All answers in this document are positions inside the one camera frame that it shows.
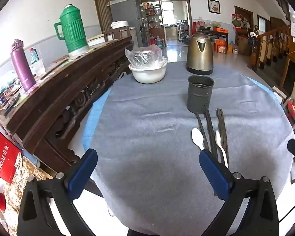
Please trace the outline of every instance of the gold kettle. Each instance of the gold kettle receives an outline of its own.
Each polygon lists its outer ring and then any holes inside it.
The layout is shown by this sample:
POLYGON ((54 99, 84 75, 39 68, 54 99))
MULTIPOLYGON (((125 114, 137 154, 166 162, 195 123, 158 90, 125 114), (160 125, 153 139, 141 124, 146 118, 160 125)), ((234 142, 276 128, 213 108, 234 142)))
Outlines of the gold kettle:
POLYGON ((196 75, 213 72, 213 50, 210 38, 204 33, 195 33, 189 42, 187 70, 196 75))

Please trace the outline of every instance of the blue gripper pad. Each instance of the blue gripper pad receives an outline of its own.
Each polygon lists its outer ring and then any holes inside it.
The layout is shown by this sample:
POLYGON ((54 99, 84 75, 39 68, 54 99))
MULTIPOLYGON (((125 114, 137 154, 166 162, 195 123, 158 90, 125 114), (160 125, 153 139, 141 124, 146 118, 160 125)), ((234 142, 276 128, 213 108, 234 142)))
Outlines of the blue gripper pad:
POLYGON ((71 201, 80 197, 87 181, 97 165, 97 152, 88 149, 79 162, 79 168, 68 183, 68 197, 71 201))
POLYGON ((212 159, 215 159, 211 154, 211 157, 207 154, 209 150, 202 150, 199 154, 200 166, 212 185, 214 191, 219 199, 227 201, 230 195, 231 185, 225 179, 221 171, 217 168, 212 159))

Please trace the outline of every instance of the black table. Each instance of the black table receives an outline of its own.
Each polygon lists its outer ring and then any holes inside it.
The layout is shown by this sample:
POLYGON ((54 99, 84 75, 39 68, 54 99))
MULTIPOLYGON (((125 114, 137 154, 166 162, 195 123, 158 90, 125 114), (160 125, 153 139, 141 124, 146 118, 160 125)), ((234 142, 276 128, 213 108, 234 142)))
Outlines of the black table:
POLYGON ((226 51, 225 53, 227 54, 228 52, 228 33, 222 33, 222 32, 217 32, 217 31, 213 31, 213 30, 201 30, 203 31, 206 35, 213 35, 213 36, 217 36, 219 39, 222 38, 226 38, 226 51))

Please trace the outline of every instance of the metal screw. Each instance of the metal screw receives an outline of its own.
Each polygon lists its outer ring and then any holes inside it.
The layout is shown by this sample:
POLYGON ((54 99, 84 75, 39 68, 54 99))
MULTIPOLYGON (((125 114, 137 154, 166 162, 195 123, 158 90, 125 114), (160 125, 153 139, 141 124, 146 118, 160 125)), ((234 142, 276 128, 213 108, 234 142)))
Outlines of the metal screw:
POLYGON ((270 182, 270 179, 267 176, 263 176, 262 180, 266 183, 270 182))
POLYGON ((64 177, 64 174, 62 172, 57 173, 56 178, 61 179, 64 177))
POLYGON ((242 175, 238 172, 233 173, 234 178, 236 179, 240 179, 242 177, 242 175))
POLYGON ((29 177, 27 178, 27 182, 32 182, 33 179, 34 179, 34 176, 29 176, 29 177))

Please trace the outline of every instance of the green thermos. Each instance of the green thermos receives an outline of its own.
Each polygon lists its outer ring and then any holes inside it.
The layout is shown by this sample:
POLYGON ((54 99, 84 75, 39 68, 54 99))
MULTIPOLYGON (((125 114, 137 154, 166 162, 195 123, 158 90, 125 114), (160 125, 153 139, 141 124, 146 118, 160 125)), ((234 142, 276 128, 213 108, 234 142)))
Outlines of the green thermos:
POLYGON ((60 15, 60 22, 55 23, 54 27, 58 38, 65 40, 70 56, 76 56, 89 50, 80 10, 77 7, 72 4, 67 5, 60 15), (59 35, 59 25, 62 27, 63 37, 59 35))

